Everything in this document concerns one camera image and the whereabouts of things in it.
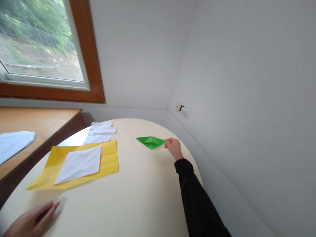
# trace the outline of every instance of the window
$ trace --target window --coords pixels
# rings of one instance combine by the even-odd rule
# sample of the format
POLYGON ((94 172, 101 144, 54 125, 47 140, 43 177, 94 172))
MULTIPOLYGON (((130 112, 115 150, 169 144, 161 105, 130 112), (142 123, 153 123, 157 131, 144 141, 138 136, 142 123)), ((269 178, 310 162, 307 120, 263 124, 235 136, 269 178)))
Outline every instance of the window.
POLYGON ((0 1, 0 96, 105 103, 89 0, 0 1))

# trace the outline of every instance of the window frame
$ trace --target window frame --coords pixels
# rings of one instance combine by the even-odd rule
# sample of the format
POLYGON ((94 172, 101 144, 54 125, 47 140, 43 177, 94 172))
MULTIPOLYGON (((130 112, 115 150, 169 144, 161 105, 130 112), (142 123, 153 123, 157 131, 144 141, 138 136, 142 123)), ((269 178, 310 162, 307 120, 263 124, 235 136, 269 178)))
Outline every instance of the window frame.
POLYGON ((70 6, 77 31, 82 60, 85 65, 85 70, 82 70, 83 76, 88 79, 89 84, 71 80, 55 78, 52 80, 51 78, 31 76, 34 85, 30 86, 30 80, 27 83, 21 82, 23 78, 29 76, 7 74, 6 77, 9 79, 9 83, 0 80, 0 97, 105 103, 89 0, 68 0, 67 3, 65 2, 67 11, 68 6, 66 4, 70 6))

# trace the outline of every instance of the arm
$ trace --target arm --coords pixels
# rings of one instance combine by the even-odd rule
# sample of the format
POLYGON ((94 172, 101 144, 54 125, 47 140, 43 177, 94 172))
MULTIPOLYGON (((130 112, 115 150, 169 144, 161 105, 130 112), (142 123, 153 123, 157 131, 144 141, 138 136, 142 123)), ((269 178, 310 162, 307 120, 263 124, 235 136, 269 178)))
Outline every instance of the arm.
POLYGON ((194 174, 192 164, 183 158, 179 141, 173 138, 167 139, 165 148, 169 149, 176 160, 174 166, 179 174, 182 202, 190 237, 230 237, 209 196, 194 174))

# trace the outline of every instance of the black sleeve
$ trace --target black sleeve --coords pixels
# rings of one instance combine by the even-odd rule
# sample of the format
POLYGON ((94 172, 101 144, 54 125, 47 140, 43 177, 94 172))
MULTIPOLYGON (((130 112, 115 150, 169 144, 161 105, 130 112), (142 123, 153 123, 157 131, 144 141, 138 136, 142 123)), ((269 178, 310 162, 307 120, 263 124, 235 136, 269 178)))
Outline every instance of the black sleeve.
POLYGON ((231 237, 212 201, 194 174, 192 164, 181 159, 174 164, 179 174, 182 202, 190 237, 231 237))

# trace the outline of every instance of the white wall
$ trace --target white wall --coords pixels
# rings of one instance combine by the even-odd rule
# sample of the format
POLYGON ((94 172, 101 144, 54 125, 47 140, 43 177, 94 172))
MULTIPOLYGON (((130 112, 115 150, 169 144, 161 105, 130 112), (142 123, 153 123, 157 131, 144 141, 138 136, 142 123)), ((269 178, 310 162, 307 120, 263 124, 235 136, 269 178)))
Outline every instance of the white wall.
POLYGON ((272 237, 274 234, 249 203, 175 116, 168 112, 165 127, 189 149, 198 166, 203 186, 233 237, 272 237))
MULTIPOLYGON (((95 121, 162 124, 198 0, 91 0, 106 105, 0 99, 0 105, 83 108, 95 121)), ((87 125, 91 118, 84 114, 87 125)))
POLYGON ((216 163, 278 236, 316 234, 315 11, 308 0, 201 0, 169 106, 209 155, 199 168, 216 163))

